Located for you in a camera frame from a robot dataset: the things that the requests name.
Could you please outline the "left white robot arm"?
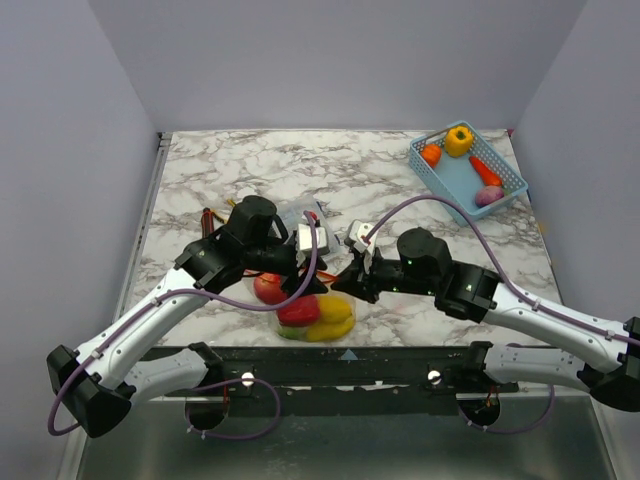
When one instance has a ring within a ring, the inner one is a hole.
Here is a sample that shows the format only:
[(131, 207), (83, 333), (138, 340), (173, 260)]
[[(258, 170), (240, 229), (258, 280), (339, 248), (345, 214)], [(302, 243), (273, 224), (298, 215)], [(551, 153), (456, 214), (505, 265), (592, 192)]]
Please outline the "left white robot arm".
[(157, 396), (194, 389), (214, 393), (222, 380), (221, 362), (204, 344), (151, 362), (143, 356), (174, 326), (216, 300), (236, 308), (243, 303), (223, 291), (246, 271), (278, 274), (285, 281), (286, 307), (302, 296), (324, 291), (316, 271), (328, 236), (317, 216), (304, 211), (288, 231), (268, 199), (250, 195), (231, 211), (227, 223), (189, 243), (154, 289), (102, 333), (76, 348), (59, 345), (46, 357), (54, 403), (47, 420), (52, 436), (71, 433), (55, 426), (65, 407), (75, 427), (98, 438), (113, 430), (132, 407)]

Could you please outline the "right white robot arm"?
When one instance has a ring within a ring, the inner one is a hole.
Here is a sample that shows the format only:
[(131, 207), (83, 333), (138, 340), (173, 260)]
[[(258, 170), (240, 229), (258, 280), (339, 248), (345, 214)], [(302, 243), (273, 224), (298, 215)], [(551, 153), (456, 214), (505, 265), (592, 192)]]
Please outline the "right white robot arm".
[(638, 318), (622, 323), (546, 301), (494, 271), (454, 260), (447, 243), (421, 227), (399, 237), (396, 260), (384, 258), (363, 238), (347, 243), (354, 258), (334, 290), (368, 303), (383, 292), (431, 296), (449, 317), (541, 341), (539, 347), (485, 347), (482, 357), (460, 367), (467, 389), (480, 392), (494, 381), (559, 385), (617, 410), (638, 411)]

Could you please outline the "red toy bell pepper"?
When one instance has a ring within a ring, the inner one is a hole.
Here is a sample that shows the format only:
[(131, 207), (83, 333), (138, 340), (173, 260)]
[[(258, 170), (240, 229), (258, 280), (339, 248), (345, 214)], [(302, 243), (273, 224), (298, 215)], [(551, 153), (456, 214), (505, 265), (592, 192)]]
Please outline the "red toy bell pepper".
[(288, 306), (277, 311), (278, 321), (283, 326), (307, 327), (318, 320), (319, 310), (315, 296), (297, 298)]

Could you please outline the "blue plastic basket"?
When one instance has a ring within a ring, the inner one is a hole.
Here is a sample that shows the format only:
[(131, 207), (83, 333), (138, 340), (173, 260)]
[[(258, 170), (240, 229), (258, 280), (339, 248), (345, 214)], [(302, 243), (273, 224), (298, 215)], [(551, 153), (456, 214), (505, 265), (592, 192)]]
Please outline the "blue plastic basket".
[[(452, 127), (464, 125), (473, 135), (471, 149), (457, 158), (450, 157), (444, 150), (444, 138)], [(442, 149), (440, 162), (435, 169), (430, 168), (422, 159), (420, 152), (427, 144), (437, 144)], [(469, 163), (469, 157), (476, 156), (493, 170), (502, 180), (505, 196), (484, 208), (475, 205), (475, 194), (485, 187), (479, 175)], [(518, 196), (528, 190), (528, 183), (520, 173), (485, 138), (466, 121), (457, 121), (445, 129), (416, 138), (410, 142), (409, 166), (434, 195), (444, 197), (456, 203), (468, 216), (480, 220), (497, 210), (510, 206)]]

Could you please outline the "yellow toy corn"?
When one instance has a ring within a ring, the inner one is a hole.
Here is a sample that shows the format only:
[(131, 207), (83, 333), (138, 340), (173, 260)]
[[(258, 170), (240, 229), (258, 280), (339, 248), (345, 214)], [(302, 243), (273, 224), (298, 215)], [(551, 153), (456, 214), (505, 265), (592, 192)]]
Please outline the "yellow toy corn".
[(347, 335), (355, 326), (353, 316), (339, 323), (319, 322), (310, 326), (305, 338), (308, 342), (325, 342), (338, 340)]

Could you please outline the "yellow toy lemon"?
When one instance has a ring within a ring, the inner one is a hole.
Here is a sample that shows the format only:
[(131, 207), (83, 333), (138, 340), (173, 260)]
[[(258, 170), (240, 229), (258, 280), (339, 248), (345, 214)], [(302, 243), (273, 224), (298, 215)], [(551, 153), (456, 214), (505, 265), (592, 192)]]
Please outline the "yellow toy lemon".
[(340, 324), (352, 315), (350, 303), (339, 296), (320, 295), (317, 297), (318, 321), (326, 324)]

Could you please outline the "clear zip top bag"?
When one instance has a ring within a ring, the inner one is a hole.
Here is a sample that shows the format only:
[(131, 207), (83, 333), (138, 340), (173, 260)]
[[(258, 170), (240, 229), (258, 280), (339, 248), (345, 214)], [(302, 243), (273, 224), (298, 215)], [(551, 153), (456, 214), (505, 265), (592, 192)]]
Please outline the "clear zip top bag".
[[(288, 295), (281, 289), (280, 276), (247, 271), (244, 283), (263, 304), (275, 305)], [(344, 338), (356, 325), (355, 301), (340, 292), (301, 296), (293, 303), (270, 311), (271, 326), (292, 341), (330, 342)]]

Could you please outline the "red toy apple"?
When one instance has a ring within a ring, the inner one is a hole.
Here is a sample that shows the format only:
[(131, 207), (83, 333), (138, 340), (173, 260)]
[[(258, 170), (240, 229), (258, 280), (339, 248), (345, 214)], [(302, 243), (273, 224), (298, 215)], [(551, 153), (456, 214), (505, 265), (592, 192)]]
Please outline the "red toy apple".
[(253, 290), (256, 298), (267, 305), (280, 304), (288, 298), (281, 288), (281, 278), (278, 274), (263, 273), (255, 277)]

